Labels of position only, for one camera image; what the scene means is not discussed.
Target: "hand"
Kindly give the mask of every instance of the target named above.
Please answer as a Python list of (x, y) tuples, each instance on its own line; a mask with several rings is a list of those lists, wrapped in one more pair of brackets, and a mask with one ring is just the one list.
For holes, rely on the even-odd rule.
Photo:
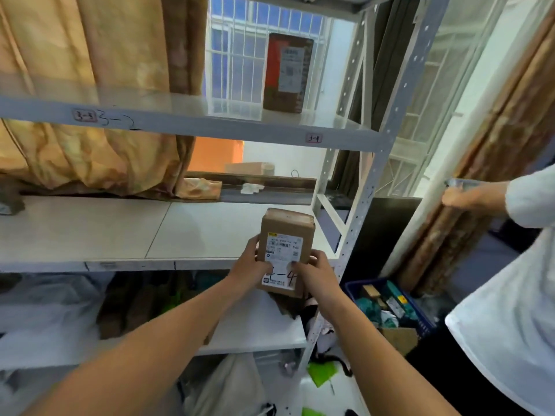
[(294, 263), (293, 271), (299, 274), (309, 292), (316, 298), (323, 317), (331, 321), (333, 308), (341, 301), (349, 300), (337, 281), (334, 269), (323, 251), (312, 250), (308, 264)]
[(239, 259), (233, 264), (227, 276), (227, 278), (235, 279), (235, 283), (242, 286), (245, 292), (258, 285), (263, 275), (270, 274), (273, 271), (271, 263), (256, 260), (258, 254), (256, 249), (258, 238), (259, 235), (256, 235), (249, 239), (246, 243), (245, 251), (243, 251)]
[(441, 202), (446, 207), (462, 209), (464, 208), (463, 193), (461, 187), (448, 187), (441, 197)]

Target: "orange wall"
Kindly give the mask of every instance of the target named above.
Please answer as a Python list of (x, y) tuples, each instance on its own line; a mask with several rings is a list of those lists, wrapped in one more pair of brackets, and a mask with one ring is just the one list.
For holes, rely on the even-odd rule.
[(188, 170), (224, 172), (224, 164), (237, 164), (242, 161), (242, 141), (197, 137)]

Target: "sleeve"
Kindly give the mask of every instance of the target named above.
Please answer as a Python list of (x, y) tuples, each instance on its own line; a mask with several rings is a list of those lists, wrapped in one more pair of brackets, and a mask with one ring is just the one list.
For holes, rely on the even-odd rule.
[(520, 226), (555, 226), (555, 165), (510, 181), (505, 206)]

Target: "forearm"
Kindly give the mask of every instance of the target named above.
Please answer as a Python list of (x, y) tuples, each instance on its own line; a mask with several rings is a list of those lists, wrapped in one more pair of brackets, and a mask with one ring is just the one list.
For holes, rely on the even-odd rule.
[(245, 289), (226, 278), (81, 365), (25, 416), (131, 416), (161, 398)]
[(508, 182), (485, 182), (475, 188), (459, 194), (454, 207), (459, 209), (487, 213), (489, 215), (505, 215), (505, 194)]
[(331, 313), (372, 416), (458, 415), (347, 297), (338, 300)]

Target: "curtain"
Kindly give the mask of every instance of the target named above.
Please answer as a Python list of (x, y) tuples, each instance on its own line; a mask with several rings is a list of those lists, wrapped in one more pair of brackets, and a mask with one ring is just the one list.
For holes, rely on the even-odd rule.
[[(555, 6), (551, 7), (477, 132), (454, 177), (508, 181), (524, 173), (555, 133)], [(394, 278), (415, 294), (444, 289), (491, 218), (437, 205)]]
[[(40, 94), (40, 76), (200, 95), (207, 10), (208, 0), (0, 0), (0, 72), (30, 94)], [(170, 198), (193, 145), (192, 136), (2, 120), (0, 174), (43, 194)]]

